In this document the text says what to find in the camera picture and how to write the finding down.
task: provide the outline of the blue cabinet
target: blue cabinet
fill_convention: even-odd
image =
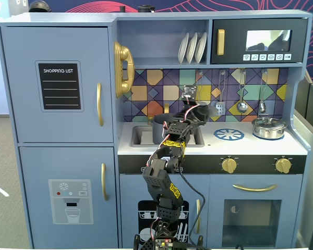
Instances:
[[[118,248],[111,147],[20,147],[34,248]]]
[[[20,143],[113,142],[107,28],[1,31]]]
[[[209,248],[290,248],[302,175],[211,175]]]
[[[197,243],[199,235],[203,235],[204,245],[206,245],[210,176],[188,174],[185,177],[207,200],[200,215],[199,227],[196,226],[191,235],[195,243]],[[179,189],[185,201],[180,215],[177,238],[180,241],[186,241],[197,215],[197,200],[200,204],[203,201],[179,174],[171,174],[171,180]],[[150,224],[157,218],[156,204],[152,201],[142,175],[121,174],[119,181],[121,186],[123,248],[132,248],[135,234],[140,234],[141,243],[144,243],[150,237]]]

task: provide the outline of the gray pot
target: gray pot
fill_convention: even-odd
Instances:
[[[174,114],[160,114],[154,116],[153,118],[153,143],[160,144],[163,141],[162,137],[162,129],[163,129],[163,122],[170,122],[173,119]]]
[[[253,125],[253,135],[267,140],[280,139],[287,127],[284,121],[271,117],[256,118],[251,123]]]

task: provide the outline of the purple wall mural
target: purple wall mural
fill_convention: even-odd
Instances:
[[[224,11],[224,10],[265,10],[301,9],[313,13],[313,0],[46,0],[53,12],[118,12],[126,6],[127,12],[138,12],[139,5],[150,4],[157,12]],[[307,70],[313,79],[313,31],[308,54]]]

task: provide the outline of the white plate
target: white plate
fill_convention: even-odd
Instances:
[[[195,33],[194,37],[190,40],[188,51],[187,51],[187,61],[191,63],[192,57],[194,56],[195,48],[197,43],[197,32]]]
[[[207,33],[205,32],[202,38],[197,43],[197,48],[195,52],[195,60],[197,63],[199,63],[202,59],[206,43],[207,43]]]
[[[180,64],[182,63],[184,55],[186,54],[188,39],[189,33],[187,33],[186,36],[182,39],[181,45],[179,46],[177,58]]]

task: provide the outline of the gold oven handle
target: gold oven handle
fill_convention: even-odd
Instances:
[[[97,98],[97,105],[98,105],[98,116],[99,116],[99,123],[100,126],[103,126],[103,117],[102,117],[102,108],[101,108],[101,90],[102,90],[102,86],[100,83],[98,83],[98,98]]]
[[[199,199],[196,200],[196,206],[197,206],[197,215],[198,215],[198,212],[200,210],[200,200]],[[198,220],[196,222],[196,234],[199,234],[199,229],[200,229],[200,216],[198,217]]]
[[[115,42],[115,78],[116,78],[116,96],[117,98],[124,93],[129,92],[135,78],[135,64],[131,51],[126,46],[121,46]],[[128,79],[123,79],[123,61],[127,61]]]
[[[248,192],[266,192],[266,191],[270,191],[270,190],[277,188],[277,185],[274,184],[274,185],[271,185],[268,187],[264,187],[263,189],[251,189],[249,187],[247,188],[245,186],[241,186],[241,185],[237,185],[237,184],[234,184],[233,187],[235,187],[236,189],[240,189],[240,190],[248,191]]]
[[[102,163],[102,193],[103,193],[103,198],[105,201],[108,200],[108,196],[106,194],[106,191],[105,191],[105,164]]]
[[[217,41],[217,55],[223,56],[225,49],[225,30],[218,30]]]

